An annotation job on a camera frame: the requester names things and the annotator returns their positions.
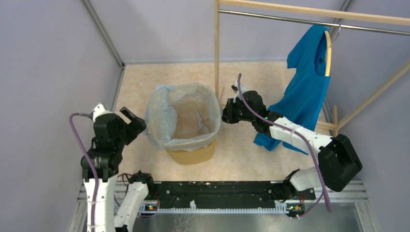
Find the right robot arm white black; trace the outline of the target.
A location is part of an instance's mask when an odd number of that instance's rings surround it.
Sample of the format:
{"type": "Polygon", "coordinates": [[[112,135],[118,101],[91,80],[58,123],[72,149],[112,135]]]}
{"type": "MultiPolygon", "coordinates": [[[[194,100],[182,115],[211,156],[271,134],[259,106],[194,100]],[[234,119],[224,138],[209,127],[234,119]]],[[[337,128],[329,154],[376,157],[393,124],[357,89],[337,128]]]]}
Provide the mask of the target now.
{"type": "Polygon", "coordinates": [[[286,177],[288,183],[283,186],[283,192],[287,198],[297,199],[304,190],[317,187],[341,192],[362,170],[363,165],[347,136],[316,133],[267,110],[257,91],[240,92],[235,87],[234,93],[223,109],[223,122],[250,122],[258,133],[311,155],[312,168],[295,170],[286,177]]]}

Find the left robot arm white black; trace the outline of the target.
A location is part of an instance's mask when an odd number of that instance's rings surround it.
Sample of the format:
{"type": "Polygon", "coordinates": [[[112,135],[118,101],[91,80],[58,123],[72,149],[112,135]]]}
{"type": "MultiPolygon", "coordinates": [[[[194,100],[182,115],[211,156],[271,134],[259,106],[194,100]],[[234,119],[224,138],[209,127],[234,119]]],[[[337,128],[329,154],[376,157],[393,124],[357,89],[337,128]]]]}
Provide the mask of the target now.
{"type": "Polygon", "coordinates": [[[139,216],[144,200],[156,194],[151,174],[138,171],[129,179],[126,195],[118,211],[114,210],[115,186],[124,147],[146,130],[143,119],[128,108],[120,112],[130,120],[125,122],[119,115],[105,109],[99,103],[93,108],[95,136],[91,148],[81,160],[82,178],[88,202],[87,231],[131,232],[139,216]]]}

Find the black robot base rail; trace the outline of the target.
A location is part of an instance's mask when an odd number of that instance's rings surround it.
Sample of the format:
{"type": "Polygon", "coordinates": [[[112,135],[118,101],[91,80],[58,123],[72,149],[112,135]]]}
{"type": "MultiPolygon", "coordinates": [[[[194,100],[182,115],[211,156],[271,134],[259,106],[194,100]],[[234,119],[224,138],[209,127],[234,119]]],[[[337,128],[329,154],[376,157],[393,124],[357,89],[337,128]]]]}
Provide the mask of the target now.
{"type": "Polygon", "coordinates": [[[313,189],[297,191],[282,181],[156,181],[145,199],[160,209],[189,208],[191,202],[199,209],[265,209],[315,198],[313,189]]]}

